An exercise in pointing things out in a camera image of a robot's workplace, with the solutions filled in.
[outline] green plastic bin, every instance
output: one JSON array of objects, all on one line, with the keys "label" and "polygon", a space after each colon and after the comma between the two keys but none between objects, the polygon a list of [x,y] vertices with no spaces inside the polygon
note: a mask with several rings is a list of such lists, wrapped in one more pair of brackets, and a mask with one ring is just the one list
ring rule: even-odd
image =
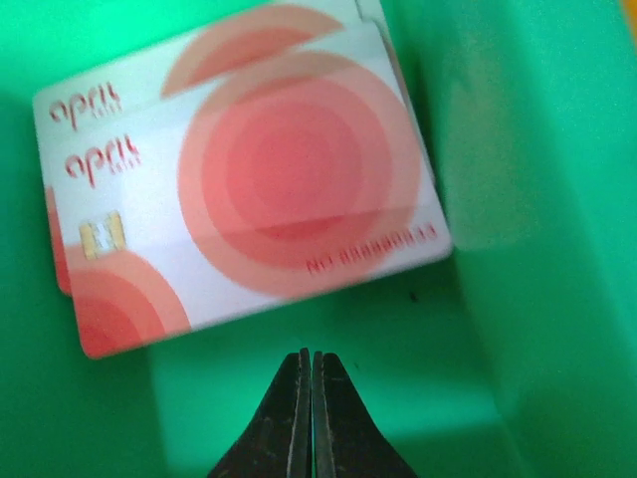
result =
[{"label": "green plastic bin", "polygon": [[637,476],[637,56],[614,0],[386,0],[451,260],[92,361],[39,89],[253,0],[0,2],[0,476],[205,476],[283,356],[337,352],[423,477]]}]

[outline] gold chip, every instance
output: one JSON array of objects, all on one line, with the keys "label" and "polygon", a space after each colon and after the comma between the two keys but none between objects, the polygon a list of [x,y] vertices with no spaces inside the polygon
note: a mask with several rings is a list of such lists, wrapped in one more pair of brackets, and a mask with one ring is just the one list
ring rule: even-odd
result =
[{"label": "gold chip", "polygon": [[123,224],[118,212],[112,212],[102,220],[82,224],[80,238],[84,254],[90,261],[120,251],[126,246]]}]

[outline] red circle design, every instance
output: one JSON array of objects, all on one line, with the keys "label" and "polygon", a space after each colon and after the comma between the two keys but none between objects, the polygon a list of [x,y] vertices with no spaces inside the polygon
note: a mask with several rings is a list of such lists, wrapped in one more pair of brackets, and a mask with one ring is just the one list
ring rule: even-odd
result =
[{"label": "red circle design", "polygon": [[356,282],[379,254],[311,275],[413,217],[422,153],[407,110],[343,57],[290,53],[234,75],[200,109],[179,166],[186,225],[233,281],[292,297]]},{"label": "red circle design", "polygon": [[162,95],[173,95],[341,28],[334,18],[299,5],[266,5],[236,15],[206,29],[186,48],[168,74]]},{"label": "red circle design", "polygon": [[89,261],[81,246],[66,252],[87,356],[100,358],[190,329],[172,288],[141,257],[119,251]]}]

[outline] stacked cards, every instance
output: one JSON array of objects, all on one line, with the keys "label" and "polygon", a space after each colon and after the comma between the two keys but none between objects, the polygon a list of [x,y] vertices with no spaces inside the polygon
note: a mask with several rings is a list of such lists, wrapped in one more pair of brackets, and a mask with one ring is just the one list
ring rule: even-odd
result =
[{"label": "stacked cards", "polygon": [[378,0],[279,1],[36,95],[89,357],[449,254],[383,31]]}]

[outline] printed logo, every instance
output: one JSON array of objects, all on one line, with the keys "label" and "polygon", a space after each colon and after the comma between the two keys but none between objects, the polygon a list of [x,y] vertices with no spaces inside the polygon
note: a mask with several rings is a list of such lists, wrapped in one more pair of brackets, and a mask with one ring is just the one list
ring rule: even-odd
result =
[{"label": "printed logo", "polygon": [[139,151],[130,140],[130,136],[125,134],[123,138],[111,139],[102,148],[90,147],[82,156],[69,156],[65,169],[72,178],[85,177],[91,188],[95,189],[96,172],[99,169],[107,167],[110,174],[119,174],[139,165]]},{"label": "printed logo", "polygon": [[72,95],[66,103],[57,101],[49,107],[51,119],[70,121],[73,131],[78,130],[78,119],[86,114],[97,120],[120,112],[119,95],[110,82],[91,88],[85,95]]}]

